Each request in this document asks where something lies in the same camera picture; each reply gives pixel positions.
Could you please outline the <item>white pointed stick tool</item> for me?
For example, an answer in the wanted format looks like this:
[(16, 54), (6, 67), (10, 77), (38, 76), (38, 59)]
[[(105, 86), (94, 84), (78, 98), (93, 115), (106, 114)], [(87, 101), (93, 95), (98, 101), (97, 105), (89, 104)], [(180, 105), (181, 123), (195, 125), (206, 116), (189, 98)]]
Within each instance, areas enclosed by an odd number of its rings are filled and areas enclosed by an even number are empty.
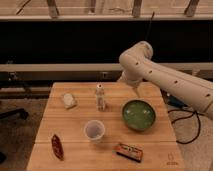
[(140, 92), (139, 92), (138, 88), (134, 88), (134, 91), (135, 91), (137, 97), (140, 98)]

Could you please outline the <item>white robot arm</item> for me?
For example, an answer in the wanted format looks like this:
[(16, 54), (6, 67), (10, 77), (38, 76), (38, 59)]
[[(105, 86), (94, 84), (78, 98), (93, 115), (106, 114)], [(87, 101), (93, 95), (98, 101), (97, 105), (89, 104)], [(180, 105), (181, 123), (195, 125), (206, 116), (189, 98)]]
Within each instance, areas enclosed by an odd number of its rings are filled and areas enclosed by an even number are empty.
[(157, 64), (152, 56), (146, 41), (125, 50), (119, 57), (123, 68), (119, 81), (138, 87), (145, 79), (213, 121), (213, 82)]

